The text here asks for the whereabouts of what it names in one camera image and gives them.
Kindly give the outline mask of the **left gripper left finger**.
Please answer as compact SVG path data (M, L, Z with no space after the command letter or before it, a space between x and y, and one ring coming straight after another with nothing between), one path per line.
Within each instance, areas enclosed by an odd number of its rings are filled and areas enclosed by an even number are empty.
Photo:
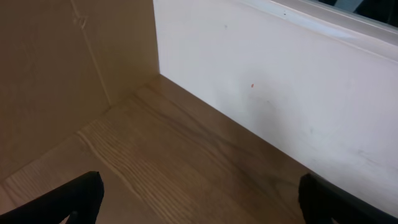
M1 223L95 224L104 197L100 173L89 171L1 215Z

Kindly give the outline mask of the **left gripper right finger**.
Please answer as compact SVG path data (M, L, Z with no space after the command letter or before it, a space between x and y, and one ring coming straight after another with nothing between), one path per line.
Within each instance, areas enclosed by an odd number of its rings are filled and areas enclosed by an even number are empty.
M306 224L397 224L396 217L311 173L300 178L298 202Z

